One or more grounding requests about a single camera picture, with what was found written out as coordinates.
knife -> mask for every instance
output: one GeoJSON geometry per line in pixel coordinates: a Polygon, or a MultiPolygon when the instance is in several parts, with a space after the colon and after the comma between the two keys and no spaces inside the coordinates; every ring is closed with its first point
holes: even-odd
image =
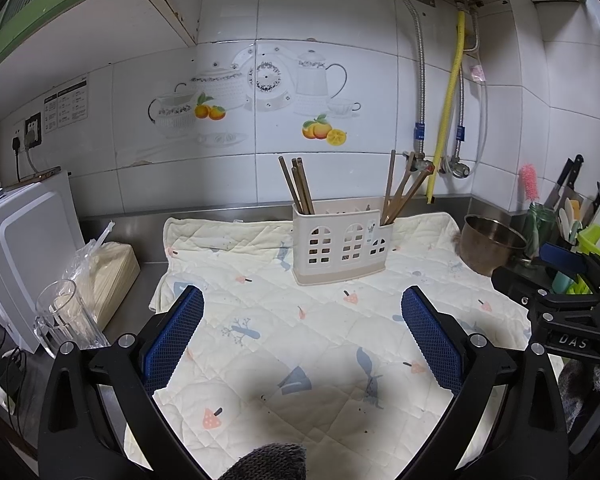
{"type": "Polygon", "coordinates": [[[560,188],[562,187],[562,184],[564,184],[564,181],[567,180],[567,175],[571,171],[572,166],[573,161],[568,158],[564,168],[562,168],[562,173],[558,177],[558,182],[555,184],[554,188],[551,190],[551,193],[549,193],[549,197],[544,202],[545,207],[553,209],[558,203],[558,200],[560,199],[560,188]]]}
{"type": "Polygon", "coordinates": [[[582,218],[582,227],[583,228],[587,227],[589,224],[591,224],[591,222],[593,222],[593,219],[596,217],[596,213],[598,212],[599,208],[600,208],[600,182],[598,183],[598,195],[596,196],[596,199],[591,203],[591,205],[587,209],[587,212],[584,213],[584,216],[582,218]]]}
{"type": "Polygon", "coordinates": [[[580,205],[582,205],[582,197],[574,191],[574,187],[576,184],[576,179],[580,174],[580,168],[584,163],[584,158],[582,155],[578,154],[576,159],[573,161],[573,166],[571,167],[571,171],[569,172],[569,176],[567,177],[567,182],[564,184],[564,191],[562,192],[562,198],[558,203],[558,209],[564,207],[564,203],[567,199],[577,200],[580,205]]]}

kitchen wall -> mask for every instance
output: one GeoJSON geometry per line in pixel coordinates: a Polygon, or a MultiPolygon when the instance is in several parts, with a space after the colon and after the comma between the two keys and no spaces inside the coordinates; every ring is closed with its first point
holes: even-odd
{"type": "MultiPolygon", "coordinates": [[[[426,44],[432,156],[457,11],[442,1],[435,8],[415,5],[426,44]]],[[[582,153],[576,188],[593,196],[600,179],[595,1],[488,7],[480,17],[488,135],[478,150],[483,90],[469,78],[477,61],[465,56],[461,156],[472,174],[438,176],[436,195],[473,193],[504,210],[523,210],[521,165],[535,165],[544,198],[567,156],[582,153]]],[[[72,172],[81,217],[289,200],[280,153],[304,158],[314,198],[384,193],[388,153],[413,149],[416,118],[416,45],[401,0],[203,0],[199,29],[196,47],[89,74],[88,118],[45,134],[31,150],[37,166],[72,172]],[[336,94],[328,103],[311,95],[325,83],[336,94]],[[318,138],[307,138],[315,132],[318,138]]],[[[15,180],[11,137],[43,100],[0,123],[5,182],[15,180]]],[[[451,131],[455,125],[454,117],[451,131]]],[[[453,142],[451,134],[449,151],[453,142]]],[[[24,174],[28,165],[20,158],[24,174]]]]}
{"type": "MultiPolygon", "coordinates": [[[[427,49],[426,151],[432,155],[457,13],[445,2],[416,6],[427,49]]],[[[31,150],[36,166],[59,164],[72,172],[80,216],[289,200],[280,153],[304,158],[314,198],[382,194],[391,149],[413,149],[416,46],[400,0],[203,0],[198,41],[89,74],[88,118],[45,134],[31,150]],[[328,70],[312,69],[317,63],[328,70]],[[337,94],[328,104],[311,96],[325,80],[328,93],[337,94]],[[176,86],[180,95],[169,96],[176,86]],[[177,104],[192,100],[194,107],[209,97],[205,104],[226,111],[216,108],[211,118],[166,115],[177,104]],[[332,129],[346,136],[306,138],[316,120],[317,137],[332,129]]],[[[15,180],[14,129],[43,100],[0,123],[6,182],[15,180]]],[[[472,168],[479,87],[469,80],[466,100],[462,158],[472,168]]],[[[204,107],[199,110],[204,116],[204,107]]],[[[24,174],[28,165],[20,158],[24,174]]],[[[405,161],[398,161],[395,185],[405,161]]],[[[436,194],[469,193],[472,183],[472,176],[439,177],[436,194]]]]}
{"type": "Polygon", "coordinates": [[[566,159],[581,153],[576,191],[593,199],[600,180],[600,2],[510,0],[485,9],[480,29],[488,137],[473,194],[525,210],[520,167],[535,166],[544,200],[566,159]]]}

stainless steel countertop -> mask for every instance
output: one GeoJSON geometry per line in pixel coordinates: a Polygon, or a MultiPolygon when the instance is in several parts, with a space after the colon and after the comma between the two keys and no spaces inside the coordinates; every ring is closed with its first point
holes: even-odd
{"type": "MultiPolygon", "coordinates": [[[[446,196],[436,200],[434,205],[426,205],[421,197],[416,197],[411,202],[408,210],[403,210],[401,216],[412,216],[425,212],[446,211],[458,223],[464,225],[464,216],[474,206],[487,208],[488,216],[497,218],[498,211],[469,196],[446,196]]],[[[146,214],[129,214],[120,216],[106,216],[85,219],[80,222],[80,227],[85,238],[97,238],[108,224],[109,220],[116,222],[116,227],[108,240],[129,243],[134,248],[136,257],[140,262],[140,274],[122,304],[104,329],[105,336],[113,343],[123,333],[138,333],[148,319],[153,315],[148,309],[149,302],[154,294],[160,278],[168,268],[164,248],[162,245],[162,227],[167,218],[202,218],[213,220],[233,221],[264,221],[264,220],[289,220],[291,208],[286,203],[267,205],[242,205],[223,208],[199,208],[197,210],[183,210],[176,212],[151,212],[146,214]]],[[[7,336],[4,348],[13,347],[7,336]]],[[[26,441],[34,448],[38,444],[38,431],[40,428],[40,411],[45,396],[46,383],[53,365],[53,360],[39,348],[34,354],[27,355],[27,375],[23,386],[22,399],[18,403],[20,423],[23,425],[23,434],[26,441]]],[[[116,400],[113,389],[103,386],[100,389],[107,407],[109,419],[112,422],[116,436],[120,443],[124,439],[126,421],[122,410],[116,400]]],[[[0,416],[8,422],[8,414],[0,408],[0,416]]]]}

blue mesh gripper pad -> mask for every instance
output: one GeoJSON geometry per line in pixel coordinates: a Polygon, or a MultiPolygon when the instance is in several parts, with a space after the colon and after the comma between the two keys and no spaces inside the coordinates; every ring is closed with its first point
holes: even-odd
{"type": "Polygon", "coordinates": [[[402,295],[402,318],[440,387],[456,396],[462,388],[462,359],[432,313],[433,307],[413,287],[402,295]]]}
{"type": "Polygon", "coordinates": [[[562,272],[573,274],[586,274],[587,272],[587,266],[582,256],[562,247],[545,243],[540,247],[538,255],[542,261],[552,264],[562,272]]]}
{"type": "Polygon", "coordinates": [[[144,356],[142,384],[149,395],[169,383],[205,311],[205,300],[198,288],[192,287],[189,294],[178,300],[180,303],[171,307],[176,309],[171,319],[144,356]]]}

clear glass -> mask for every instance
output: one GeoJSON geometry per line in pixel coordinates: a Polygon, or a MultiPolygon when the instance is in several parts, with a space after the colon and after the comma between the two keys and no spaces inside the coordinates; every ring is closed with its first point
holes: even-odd
{"type": "Polygon", "coordinates": [[[538,256],[542,244],[548,242],[554,232],[555,211],[542,204],[532,202],[526,213],[522,235],[526,238],[525,254],[529,258],[538,256]]]}
{"type": "Polygon", "coordinates": [[[36,300],[34,333],[55,358],[62,343],[73,341],[81,350],[109,346],[72,280],[53,282],[36,300]]]}

